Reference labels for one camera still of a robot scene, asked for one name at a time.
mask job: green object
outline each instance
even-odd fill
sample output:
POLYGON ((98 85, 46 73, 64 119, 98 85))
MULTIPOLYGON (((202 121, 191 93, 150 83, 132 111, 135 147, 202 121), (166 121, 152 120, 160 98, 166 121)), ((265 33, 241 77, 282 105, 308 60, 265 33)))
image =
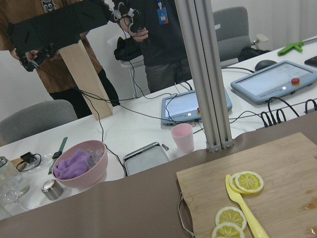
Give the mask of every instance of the green object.
POLYGON ((302 49, 303 45, 304 45, 303 41, 290 43, 285 48, 283 48, 282 50, 277 52, 277 55, 278 56, 283 56, 283 55, 287 54, 288 52, 290 52, 292 49, 295 49, 298 52, 302 52, 303 51, 303 49, 302 49))
POLYGON ((61 143, 61 145, 60 145, 60 147, 59 147, 59 150, 56 151, 56 152, 53 154, 53 157, 52 157, 52 158, 53 158, 53 163, 52 163, 52 165, 51 165, 51 167, 50 167, 50 169, 49 169, 48 175, 51 175, 51 174, 52 174, 53 166, 54 166, 56 160, 58 159, 58 157, 62 154, 67 139, 68 139, 68 137, 65 137, 65 138, 63 139, 63 141, 62 141, 62 143, 61 143))

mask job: person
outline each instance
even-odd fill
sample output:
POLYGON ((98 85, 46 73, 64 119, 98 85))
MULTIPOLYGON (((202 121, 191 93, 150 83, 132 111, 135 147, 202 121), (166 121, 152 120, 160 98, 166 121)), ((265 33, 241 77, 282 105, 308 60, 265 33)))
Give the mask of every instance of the person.
MULTIPOLYGON (((14 58, 19 59, 16 55, 14 45, 6 33, 9 22, 19 23, 78 1, 79 0, 18 0, 12 3, 10 0, 0 0, 0 50, 9 50, 14 58)), ((119 105, 118 94, 107 78, 105 70, 97 60, 86 34, 87 33, 81 34, 83 45, 105 88, 111 104, 113 106, 119 105)), ((35 59, 37 52, 37 50, 27 52, 27 59, 35 59)), ((49 95, 54 100, 64 99, 69 101, 73 105, 78 118, 92 114, 58 51, 54 57, 48 58, 40 67, 36 68, 36 72, 49 95)))
POLYGON ((141 44, 150 92, 192 79, 174 0, 131 0, 129 6, 142 14, 144 29, 131 32, 129 17, 120 26, 135 41, 150 41, 141 44))

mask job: id badge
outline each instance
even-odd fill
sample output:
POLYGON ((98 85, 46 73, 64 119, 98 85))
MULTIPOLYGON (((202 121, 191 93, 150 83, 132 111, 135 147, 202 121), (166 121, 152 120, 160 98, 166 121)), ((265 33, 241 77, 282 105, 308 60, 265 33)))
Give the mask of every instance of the id badge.
POLYGON ((160 25, 166 25, 168 23, 166 7, 162 7, 162 10, 158 9, 158 21, 160 25))

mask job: hand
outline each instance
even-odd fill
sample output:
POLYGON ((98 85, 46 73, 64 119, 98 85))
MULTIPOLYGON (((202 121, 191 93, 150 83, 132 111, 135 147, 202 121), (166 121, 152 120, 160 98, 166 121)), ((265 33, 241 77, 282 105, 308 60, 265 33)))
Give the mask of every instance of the hand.
POLYGON ((149 37, 148 33, 149 31, 146 28, 143 28, 137 33, 131 34, 131 36, 136 42, 143 42, 145 39, 149 37))
POLYGON ((56 51, 55 55, 53 57, 50 58, 50 61, 54 61, 54 60, 62 60, 63 58, 61 57, 59 51, 56 51))
POLYGON ((31 50, 31 51, 29 51, 29 52, 26 52, 26 53, 25 53, 26 58, 27 58, 28 60, 34 60, 34 59, 37 58, 37 53, 38 53, 38 52, 39 52, 39 51, 37 51, 37 50, 31 50))

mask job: yellow plastic knife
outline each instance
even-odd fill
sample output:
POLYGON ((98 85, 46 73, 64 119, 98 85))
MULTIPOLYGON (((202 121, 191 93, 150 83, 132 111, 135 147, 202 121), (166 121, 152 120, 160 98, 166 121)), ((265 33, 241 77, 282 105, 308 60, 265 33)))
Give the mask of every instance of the yellow plastic knife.
POLYGON ((255 216, 252 214, 252 212, 248 208, 241 194, 233 191, 232 188, 230 187, 230 178, 231 178, 231 175, 226 175, 227 193, 232 201, 240 205, 241 210, 243 211, 247 219, 247 222, 249 224, 249 227, 252 231, 254 238, 268 238, 268 235, 266 234, 265 230, 263 229, 263 227, 260 225, 260 223, 257 221, 255 216))

